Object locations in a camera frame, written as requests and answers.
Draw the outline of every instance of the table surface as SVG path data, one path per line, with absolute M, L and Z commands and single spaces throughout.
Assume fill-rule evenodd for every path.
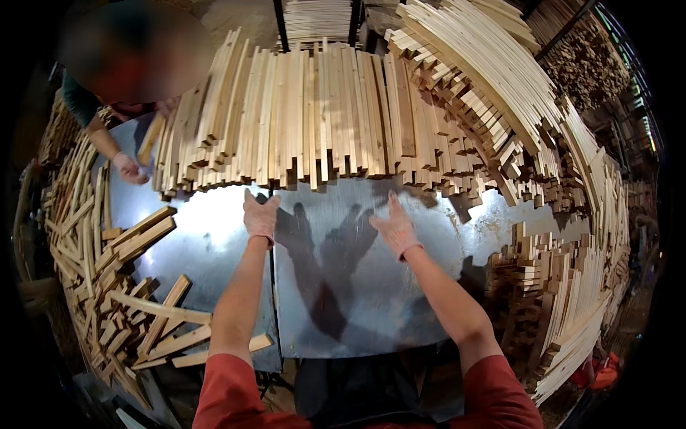
M 130 120 L 110 130 L 110 134 L 121 150 L 135 159 L 151 119 L 152 114 Z M 98 156 L 91 174 L 97 174 L 98 167 L 104 161 L 102 155 Z M 110 211 L 114 227 L 130 228 L 166 205 L 160 201 L 159 193 L 150 188 L 150 182 L 142 186 L 130 185 L 123 182 L 116 171 L 112 171 L 110 180 Z M 177 278 L 186 274 L 191 286 L 180 306 L 212 312 L 246 247 L 248 234 L 243 226 L 244 188 L 231 186 L 207 193 L 196 192 L 188 201 L 173 199 L 169 205 L 178 210 L 174 215 L 176 229 L 134 261 L 134 280 L 151 277 L 159 281 L 160 286 L 152 296 L 162 302 Z M 257 186 L 248 188 L 253 195 L 260 193 L 268 196 L 266 189 Z M 267 257 L 254 333 L 269 334 L 274 344 L 252 354 L 256 370 L 281 371 L 275 320 L 272 273 L 270 258 Z M 187 323 L 180 329 L 190 330 L 194 327 Z M 204 343 L 186 353 L 207 347 L 208 343 Z
M 283 357 L 366 356 L 447 338 L 410 267 L 368 223 L 373 212 L 388 216 L 389 189 L 426 251 L 468 290 L 485 288 L 488 257 L 511 244 L 514 223 L 526 220 L 527 234 L 551 231 L 566 240 L 588 231 L 586 221 L 560 231 L 549 206 L 508 207 L 496 189 L 469 209 L 464 197 L 434 198 L 394 178 L 339 179 L 325 193 L 305 183 L 277 190 L 274 290 Z
M 125 153 L 136 153 L 150 119 L 146 115 L 110 131 Z M 99 157 L 93 172 L 103 162 Z M 525 220 L 528 234 L 551 231 L 565 240 L 578 240 L 589 230 L 586 220 L 555 218 L 548 205 L 534 210 L 532 201 L 520 201 L 508 207 L 495 189 L 482 194 L 483 205 L 468 208 L 464 197 L 441 198 L 398 180 L 343 178 L 329 181 L 319 192 L 311 192 L 306 183 L 274 191 L 281 196 L 276 246 L 270 255 L 274 295 L 267 258 L 255 335 L 267 332 L 275 344 L 253 354 L 255 369 L 280 371 L 281 356 L 367 356 L 447 338 L 410 267 L 396 260 L 368 223 L 374 212 L 388 216 L 389 189 L 398 193 L 427 252 L 468 289 L 485 287 L 488 256 L 511 243 L 516 222 Z M 160 281 L 153 293 L 157 301 L 184 273 L 193 285 L 182 306 L 213 310 L 246 247 L 244 188 L 230 186 L 196 192 L 188 201 L 172 200 L 178 209 L 177 228 L 134 263 L 137 281 L 146 276 Z M 249 188 L 253 194 L 268 193 Z M 113 226 L 123 228 L 164 205 L 149 183 L 128 185 L 115 172 L 110 198 Z

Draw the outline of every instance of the red sleeve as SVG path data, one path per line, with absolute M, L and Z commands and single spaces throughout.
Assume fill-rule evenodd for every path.
M 250 365 L 228 354 L 211 356 L 193 429 L 267 427 L 310 429 L 311 425 L 296 415 L 265 413 Z
M 543 429 L 543 420 L 505 356 L 481 359 L 464 376 L 464 416 L 451 428 Z

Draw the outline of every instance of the worker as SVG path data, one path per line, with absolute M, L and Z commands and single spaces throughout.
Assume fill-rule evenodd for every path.
M 120 1 L 70 22 L 56 54 L 65 65 L 62 95 L 91 143 L 121 179 L 147 176 L 124 154 L 96 114 L 110 106 L 120 122 L 158 111 L 166 119 L 180 94 L 205 76 L 212 62 L 209 33 L 191 15 L 153 1 Z
M 414 271 L 438 320 L 460 350 L 465 414 L 450 420 L 449 427 L 542 428 L 541 416 L 503 356 L 484 309 L 425 252 L 410 217 L 393 191 L 388 192 L 388 205 L 390 218 L 371 217 L 369 222 L 399 261 L 409 264 Z M 215 308 L 209 357 L 193 427 L 340 427 L 340 422 L 328 415 L 308 420 L 298 415 L 266 413 L 260 401 L 248 344 L 255 328 L 265 255 L 274 245 L 279 196 L 260 205 L 246 190 L 243 207 L 248 245 Z M 326 396 L 327 392 L 309 394 Z M 351 412 L 362 405 L 374 405 L 369 401 L 355 403 L 354 395 L 351 398 Z M 386 397 L 379 399 L 380 404 L 388 403 L 384 401 Z M 341 410 L 341 406 L 338 402 L 334 409 Z M 366 426 L 357 421 L 355 427 L 436 427 L 420 416 L 409 419 L 404 414 L 400 422 L 396 417 L 399 416 L 386 410 L 381 420 L 367 421 Z
M 619 375 L 621 361 L 613 352 L 608 353 L 602 346 L 600 337 L 595 342 L 595 347 L 586 357 L 584 363 L 569 376 L 568 381 L 574 383 L 576 388 L 602 390 L 609 387 Z

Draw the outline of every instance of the hand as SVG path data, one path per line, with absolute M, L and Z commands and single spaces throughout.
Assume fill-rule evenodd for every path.
M 140 172 L 136 161 L 125 155 L 124 152 L 118 153 L 112 159 L 112 164 L 119 170 L 119 176 L 123 181 L 134 185 L 142 185 L 147 182 L 147 175 Z
M 176 97 L 169 98 L 161 102 L 157 102 L 155 103 L 155 110 L 159 111 L 159 113 L 161 113 L 162 116 L 164 116 L 165 119 L 168 121 L 169 117 L 172 115 L 172 112 L 178 106 L 178 101 L 180 99 L 181 96 L 178 95 Z
M 407 249 L 413 246 L 424 248 L 424 246 L 417 240 L 412 220 L 403 210 L 398 202 L 398 196 L 393 191 L 388 191 L 388 207 L 390 215 L 388 220 L 373 216 L 369 218 L 369 223 L 381 233 L 386 244 L 398 255 L 398 260 L 404 262 L 403 254 Z
M 248 240 L 252 237 L 267 237 L 269 248 L 274 246 L 274 228 L 276 227 L 276 210 L 279 208 L 281 197 L 275 195 L 264 204 L 260 204 L 246 189 L 246 201 L 243 203 L 243 223 L 248 230 Z

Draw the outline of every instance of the black apron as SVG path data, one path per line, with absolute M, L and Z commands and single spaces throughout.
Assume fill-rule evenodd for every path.
M 419 407 L 414 383 L 397 354 L 304 359 L 295 382 L 298 415 L 317 429 L 356 427 L 374 420 L 436 424 Z

